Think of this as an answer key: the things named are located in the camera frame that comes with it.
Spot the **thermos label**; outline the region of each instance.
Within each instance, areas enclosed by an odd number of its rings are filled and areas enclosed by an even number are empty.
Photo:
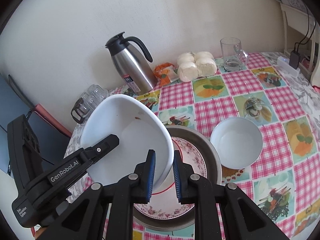
[[[127,82],[128,86],[133,90],[133,92],[138,93],[141,91],[137,84],[133,81],[132,77],[130,77],[129,75],[124,75],[122,77]]]

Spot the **metal bolt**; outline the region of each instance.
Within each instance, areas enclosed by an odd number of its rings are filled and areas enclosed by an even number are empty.
[[[192,180],[198,180],[198,179],[200,179],[200,176],[199,176],[198,174],[192,174],[192,175],[190,176],[190,179],[192,179]]]
[[[97,189],[99,189],[101,187],[101,184],[100,183],[93,183],[92,185],[91,185],[91,189],[93,189],[93,190],[97,190]]]
[[[138,174],[135,174],[135,173],[131,173],[131,174],[129,174],[129,176],[128,176],[128,178],[131,179],[131,180],[135,180],[135,179],[137,179],[138,177],[139,177]]]
[[[237,188],[237,184],[233,183],[233,182],[230,182],[230,183],[228,183],[228,188],[234,190],[234,189]]]

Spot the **glass mug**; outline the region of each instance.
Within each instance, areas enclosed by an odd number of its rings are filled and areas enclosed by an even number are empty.
[[[220,41],[223,56],[223,67],[226,71],[241,70],[248,63],[249,56],[242,50],[241,41],[237,38],[223,38]]]

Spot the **tablecloth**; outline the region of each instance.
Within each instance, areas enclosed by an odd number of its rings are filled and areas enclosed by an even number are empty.
[[[222,183],[235,182],[291,238],[320,219],[320,99],[304,76],[295,78],[276,65],[278,56],[283,54],[250,53],[248,64],[232,73],[223,68],[222,58],[216,58],[214,76],[157,85],[143,96],[134,95],[128,86],[110,94],[135,97],[163,124],[188,126],[206,137],[223,119],[251,119],[263,136],[262,153],[245,169],[223,167]],[[263,105],[258,115],[244,107],[255,102]],[[83,127],[75,128],[65,156],[79,149]],[[69,201],[91,183],[88,175],[79,180],[69,189]],[[134,224],[134,231],[135,239],[193,237],[192,227],[159,233]]]

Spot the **black power adapter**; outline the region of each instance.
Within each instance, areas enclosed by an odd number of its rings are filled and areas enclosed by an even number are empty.
[[[300,63],[300,53],[293,50],[290,53],[289,65],[294,69],[297,69]]]

